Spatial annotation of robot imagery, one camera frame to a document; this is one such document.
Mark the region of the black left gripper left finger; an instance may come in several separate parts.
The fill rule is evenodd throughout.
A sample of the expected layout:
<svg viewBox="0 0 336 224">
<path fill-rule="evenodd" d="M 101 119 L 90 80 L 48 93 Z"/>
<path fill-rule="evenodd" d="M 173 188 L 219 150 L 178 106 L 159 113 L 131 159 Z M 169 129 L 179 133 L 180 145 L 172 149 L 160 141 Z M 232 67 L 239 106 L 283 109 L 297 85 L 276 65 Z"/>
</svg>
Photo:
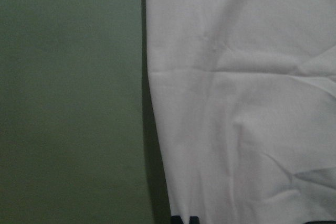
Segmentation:
<svg viewBox="0 0 336 224">
<path fill-rule="evenodd" d="M 184 224 L 181 216 L 171 216 L 171 224 Z"/>
</svg>

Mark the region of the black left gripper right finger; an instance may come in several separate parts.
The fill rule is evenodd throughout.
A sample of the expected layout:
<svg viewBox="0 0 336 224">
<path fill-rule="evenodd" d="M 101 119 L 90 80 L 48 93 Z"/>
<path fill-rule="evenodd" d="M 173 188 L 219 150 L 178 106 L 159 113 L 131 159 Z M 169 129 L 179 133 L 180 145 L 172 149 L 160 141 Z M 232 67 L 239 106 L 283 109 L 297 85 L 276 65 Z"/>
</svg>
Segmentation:
<svg viewBox="0 0 336 224">
<path fill-rule="evenodd" d="M 189 219 L 189 224 L 200 224 L 199 221 L 199 217 L 198 216 L 190 216 Z"/>
</svg>

